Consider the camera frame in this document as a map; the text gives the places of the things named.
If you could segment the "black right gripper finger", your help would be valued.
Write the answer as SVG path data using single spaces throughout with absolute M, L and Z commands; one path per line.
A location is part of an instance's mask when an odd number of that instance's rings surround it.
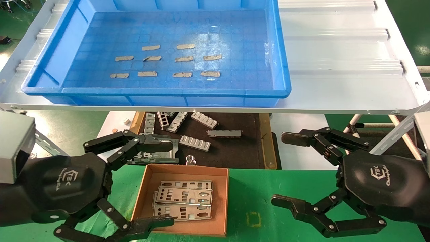
M 333 166 L 343 164 L 344 155 L 339 148 L 349 152 L 370 151 L 369 143 L 366 141 L 330 127 L 319 130 L 301 130 L 299 133 L 283 132 L 281 141 L 288 145 L 313 147 Z

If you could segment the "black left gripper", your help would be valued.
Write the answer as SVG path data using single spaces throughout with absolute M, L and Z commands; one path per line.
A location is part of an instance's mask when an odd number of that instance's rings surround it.
M 130 242 L 148 238 L 154 228 L 174 224 L 169 215 L 127 221 L 107 199 L 103 199 L 111 191 L 111 171 L 126 164 L 149 164 L 135 161 L 135 156 L 168 152 L 173 149 L 170 141 L 124 130 L 87 141 L 83 147 L 86 154 L 80 156 L 28 159 L 14 184 L 1 183 L 1 226 L 47 224 L 66 219 L 54 231 L 54 236 L 62 241 Z M 97 156 L 111 150 L 115 152 L 106 159 L 107 164 Z M 111 236 L 104 238 L 75 229 L 78 221 L 89 219 L 99 210 L 118 227 Z

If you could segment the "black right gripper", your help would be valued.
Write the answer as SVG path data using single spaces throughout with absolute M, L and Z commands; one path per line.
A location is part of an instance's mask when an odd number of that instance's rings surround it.
M 315 205 L 280 194 L 274 194 L 271 203 L 290 210 L 295 220 L 311 224 L 325 238 L 379 233 L 387 225 L 380 216 L 429 226 L 429 176 L 422 161 L 358 150 L 344 156 L 342 176 L 343 189 Z M 329 219 L 326 213 L 342 202 L 364 218 Z

